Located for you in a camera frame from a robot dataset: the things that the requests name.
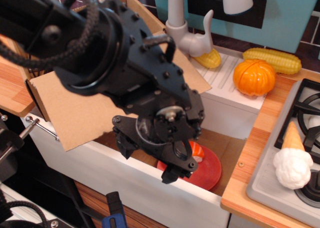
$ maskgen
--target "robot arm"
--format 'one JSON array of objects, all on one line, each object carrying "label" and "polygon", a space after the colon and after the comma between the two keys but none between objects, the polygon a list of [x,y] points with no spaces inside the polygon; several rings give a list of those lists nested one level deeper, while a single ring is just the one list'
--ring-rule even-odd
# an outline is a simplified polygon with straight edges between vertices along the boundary
[{"label": "robot arm", "polygon": [[[118,147],[127,159],[143,149],[167,164],[164,183],[197,169],[188,139],[201,134],[204,108],[172,63],[172,38],[153,36],[119,0],[85,0],[79,13],[70,10],[75,0],[17,1],[0,0],[0,33],[39,60],[23,59],[0,44],[3,57],[24,67],[52,68],[67,90],[101,93],[125,113],[137,114],[113,118]],[[165,53],[160,43],[168,44]]]}]

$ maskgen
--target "waffle cone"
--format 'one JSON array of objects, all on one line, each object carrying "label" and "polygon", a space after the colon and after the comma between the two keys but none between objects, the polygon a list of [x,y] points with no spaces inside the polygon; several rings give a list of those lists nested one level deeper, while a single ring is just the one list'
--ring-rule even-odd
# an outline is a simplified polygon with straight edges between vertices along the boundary
[{"label": "waffle cone", "polygon": [[299,131],[294,122],[290,122],[288,125],[282,148],[295,148],[305,151],[304,145],[299,135]]}]

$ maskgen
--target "yellow corn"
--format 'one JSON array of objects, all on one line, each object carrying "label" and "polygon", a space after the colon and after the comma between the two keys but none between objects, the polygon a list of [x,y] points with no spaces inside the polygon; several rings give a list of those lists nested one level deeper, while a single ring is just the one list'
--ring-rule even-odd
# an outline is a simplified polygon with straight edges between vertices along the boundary
[{"label": "yellow corn", "polygon": [[300,59],[286,52],[276,51],[267,48],[250,48],[243,53],[244,60],[246,59],[262,59],[269,63],[275,72],[284,74],[295,74],[302,68]]},{"label": "yellow corn", "polygon": [[207,68],[216,68],[221,63],[221,57],[217,50],[212,49],[211,52],[205,53],[200,57],[194,57],[194,59],[202,66]]}]

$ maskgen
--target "faucet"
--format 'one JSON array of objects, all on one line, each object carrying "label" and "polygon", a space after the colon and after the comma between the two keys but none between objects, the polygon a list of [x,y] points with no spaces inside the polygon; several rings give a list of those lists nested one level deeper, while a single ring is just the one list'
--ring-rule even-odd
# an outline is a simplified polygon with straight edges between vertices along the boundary
[{"label": "faucet", "polygon": [[211,21],[213,10],[210,10],[203,19],[204,34],[188,31],[188,22],[185,20],[184,0],[168,0],[168,20],[166,32],[170,35],[177,47],[191,57],[199,57],[213,50],[214,44],[211,37]]}]

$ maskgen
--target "cardboard box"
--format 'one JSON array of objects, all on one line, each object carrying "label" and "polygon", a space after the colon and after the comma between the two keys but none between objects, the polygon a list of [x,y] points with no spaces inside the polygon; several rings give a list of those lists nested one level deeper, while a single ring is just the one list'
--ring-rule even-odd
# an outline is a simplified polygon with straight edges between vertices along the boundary
[{"label": "cardboard box", "polygon": [[[164,32],[165,26],[138,0],[121,0],[136,11],[153,34]],[[184,70],[190,88],[200,93],[211,89],[189,60],[176,51],[174,63]],[[46,121],[51,121],[63,148],[68,151],[112,130],[112,117],[125,115],[101,94],[84,97],[67,91],[54,72],[32,78],[27,69],[22,75],[30,94]]]}]

